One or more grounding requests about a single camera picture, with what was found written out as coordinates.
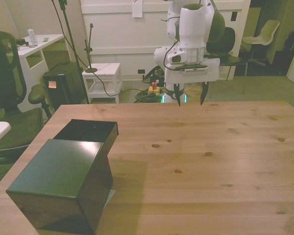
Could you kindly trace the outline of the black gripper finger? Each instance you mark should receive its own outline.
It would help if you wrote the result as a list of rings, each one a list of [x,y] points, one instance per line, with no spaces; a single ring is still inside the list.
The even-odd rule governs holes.
[[[200,95],[200,104],[201,105],[204,103],[204,100],[205,100],[207,93],[208,93],[208,89],[209,89],[209,82],[202,82],[202,92]]]
[[[174,94],[179,107],[184,101],[184,84],[174,84]]]

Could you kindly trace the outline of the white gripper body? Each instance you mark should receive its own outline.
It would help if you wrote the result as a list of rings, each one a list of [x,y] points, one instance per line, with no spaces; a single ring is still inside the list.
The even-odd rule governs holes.
[[[207,59],[201,62],[202,65],[207,65],[208,68],[205,71],[199,71],[200,68],[191,68],[181,70],[165,69],[165,82],[166,84],[184,84],[184,83],[196,83],[196,82],[211,82],[217,81],[219,78],[219,65],[220,59]]]

